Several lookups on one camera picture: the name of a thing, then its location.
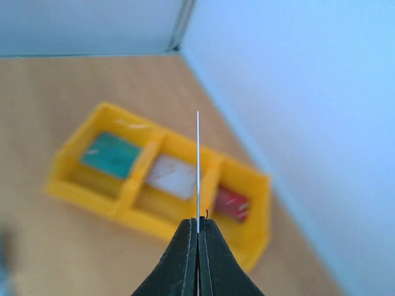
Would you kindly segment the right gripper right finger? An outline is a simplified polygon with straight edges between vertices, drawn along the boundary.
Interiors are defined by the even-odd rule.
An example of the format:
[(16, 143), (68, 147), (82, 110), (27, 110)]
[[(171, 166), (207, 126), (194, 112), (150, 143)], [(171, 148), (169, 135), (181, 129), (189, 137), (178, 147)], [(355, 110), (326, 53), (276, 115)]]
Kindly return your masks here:
[(197, 235), (198, 295), (262, 295), (243, 271), (213, 219), (200, 217)]

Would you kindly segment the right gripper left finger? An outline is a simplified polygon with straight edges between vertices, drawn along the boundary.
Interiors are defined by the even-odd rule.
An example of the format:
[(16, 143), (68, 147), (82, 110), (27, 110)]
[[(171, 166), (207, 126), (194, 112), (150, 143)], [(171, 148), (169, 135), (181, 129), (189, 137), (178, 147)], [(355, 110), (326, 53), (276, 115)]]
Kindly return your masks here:
[(182, 220), (158, 264), (133, 295), (196, 295), (197, 247), (196, 219)]

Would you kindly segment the blue leather card holder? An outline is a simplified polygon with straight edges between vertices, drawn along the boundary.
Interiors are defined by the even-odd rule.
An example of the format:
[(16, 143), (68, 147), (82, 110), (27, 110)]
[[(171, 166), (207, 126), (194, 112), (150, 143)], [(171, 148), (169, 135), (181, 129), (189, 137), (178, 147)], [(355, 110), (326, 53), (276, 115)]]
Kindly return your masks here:
[(9, 280), (9, 273), (6, 262), (6, 249), (4, 245), (4, 236), (1, 234), (0, 248), (0, 294), (1, 296), (13, 296), (12, 288)]

